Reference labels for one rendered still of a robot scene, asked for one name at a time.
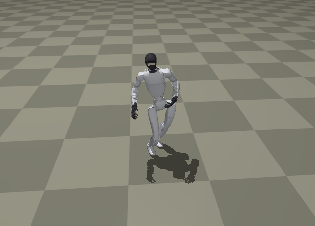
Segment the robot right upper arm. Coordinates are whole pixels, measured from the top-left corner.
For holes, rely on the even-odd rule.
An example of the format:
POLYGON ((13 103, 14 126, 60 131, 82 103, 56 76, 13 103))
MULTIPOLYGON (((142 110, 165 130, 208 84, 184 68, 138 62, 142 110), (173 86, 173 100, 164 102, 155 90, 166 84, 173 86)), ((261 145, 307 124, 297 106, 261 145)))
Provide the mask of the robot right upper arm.
POLYGON ((134 81, 134 86, 133 86, 134 90, 133 90, 133 93, 138 94, 138 92, 139 92, 138 87, 140 86, 141 81, 143 81, 143 80, 144 80, 144 72, 138 73, 137 76, 136 76, 136 79, 135 79, 135 81, 134 81))

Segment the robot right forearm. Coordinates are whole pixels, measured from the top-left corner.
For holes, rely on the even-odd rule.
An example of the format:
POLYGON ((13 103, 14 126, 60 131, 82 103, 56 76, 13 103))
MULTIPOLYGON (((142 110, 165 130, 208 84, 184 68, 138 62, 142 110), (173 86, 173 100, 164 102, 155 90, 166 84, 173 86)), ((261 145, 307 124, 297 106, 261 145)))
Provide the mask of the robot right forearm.
MULTIPOLYGON (((137 94, 133 93, 133 90, 134 90, 134 88, 132 88, 132 90, 131 90, 131 103, 132 103, 132 106, 134 105, 135 102, 137 103, 137 94)), ((138 106, 138 104, 137 104, 137 106, 138 106)))

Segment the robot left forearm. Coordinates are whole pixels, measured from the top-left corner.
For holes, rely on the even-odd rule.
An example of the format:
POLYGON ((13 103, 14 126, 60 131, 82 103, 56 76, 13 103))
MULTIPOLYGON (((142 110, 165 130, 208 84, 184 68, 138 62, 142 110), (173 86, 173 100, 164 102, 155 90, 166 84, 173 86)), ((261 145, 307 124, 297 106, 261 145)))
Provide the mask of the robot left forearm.
MULTIPOLYGON (((175 87, 173 87, 173 97, 175 96, 175 95, 177 95, 178 96, 178 94, 179 94, 179 90, 180 90, 180 83, 179 83, 179 81, 177 81, 177 86, 175 86, 175 87)), ((172 97, 172 98, 173 98, 172 97)), ((178 98, 177 98, 178 99, 178 98)))

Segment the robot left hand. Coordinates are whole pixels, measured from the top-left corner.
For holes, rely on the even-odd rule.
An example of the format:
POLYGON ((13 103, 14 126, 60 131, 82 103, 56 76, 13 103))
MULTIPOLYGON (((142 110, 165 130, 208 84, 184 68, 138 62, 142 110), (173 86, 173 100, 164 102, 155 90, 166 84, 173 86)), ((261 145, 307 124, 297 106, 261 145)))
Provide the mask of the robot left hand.
POLYGON ((172 106, 176 101, 177 101, 177 98, 178 98, 178 96, 177 95, 175 95, 173 98, 172 98, 172 102, 171 103, 168 103, 169 105, 165 105, 165 108, 169 108, 170 106, 172 106))

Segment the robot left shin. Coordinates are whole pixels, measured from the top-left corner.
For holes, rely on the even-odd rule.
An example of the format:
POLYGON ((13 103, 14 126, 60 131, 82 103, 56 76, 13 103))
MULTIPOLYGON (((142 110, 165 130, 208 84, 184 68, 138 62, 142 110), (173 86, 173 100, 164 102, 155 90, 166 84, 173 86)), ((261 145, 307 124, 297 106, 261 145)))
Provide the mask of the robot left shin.
POLYGON ((160 138, 162 138, 162 137, 167 133, 167 131, 168 131, 168 129, 163 130, 163 129, 161 129, 161 128, 159 127, 159 135, 160 135, 160 138))

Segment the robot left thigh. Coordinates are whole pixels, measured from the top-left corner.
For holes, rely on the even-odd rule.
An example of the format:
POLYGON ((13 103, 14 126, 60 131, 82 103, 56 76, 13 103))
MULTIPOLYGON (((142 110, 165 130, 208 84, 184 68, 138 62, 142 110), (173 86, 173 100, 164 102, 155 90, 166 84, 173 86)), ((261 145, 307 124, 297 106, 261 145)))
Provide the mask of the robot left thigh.
MULTIPOLYGON (((166 100, 166 103, 171 103, 172 101, 171 100, 166 100)), ((169 105, 167 103, 167 105, 169 105)), ((160 128, 165 130, 165 129, 168 129, 174 119, 174 115, 175 115, 175 111, 176 111, 176 105, 175 103, 170 106, 169 108, 167 108, 167 111, 165 113, 165 120, 164 122, 161 122, 160 123, 160 128)))

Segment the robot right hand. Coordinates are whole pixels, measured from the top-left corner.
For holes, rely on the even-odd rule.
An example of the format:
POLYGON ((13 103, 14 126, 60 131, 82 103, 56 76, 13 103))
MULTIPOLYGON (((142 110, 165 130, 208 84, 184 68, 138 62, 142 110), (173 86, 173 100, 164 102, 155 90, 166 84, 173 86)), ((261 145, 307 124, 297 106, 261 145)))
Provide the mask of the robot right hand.
POLYGON ((131 113, 132 113, 131 116, 132 116, 133 119, 136 119, 137 116, 138 116, 138 114, 136 114, 136 112, 135 112, 136 110, 138 111, 138 109, 137 109, 137 103, 135 102, 134 105, 132 106, 132 112, 131 112, 131 113), (137 115, 137 116, 135 116, 135 115, 137 115))

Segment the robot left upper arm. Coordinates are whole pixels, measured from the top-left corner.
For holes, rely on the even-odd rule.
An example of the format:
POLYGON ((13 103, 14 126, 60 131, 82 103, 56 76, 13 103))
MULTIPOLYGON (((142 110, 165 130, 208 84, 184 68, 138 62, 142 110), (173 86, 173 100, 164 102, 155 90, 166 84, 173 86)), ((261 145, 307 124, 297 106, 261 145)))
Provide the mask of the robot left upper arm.
POLYGON ((171 84, 173 87, 177 86, 177 79, 170 69, 168 69, 168 68, 163 69, 162 72, 166 78, 168 78, 170 81, 172 81, 171 84))

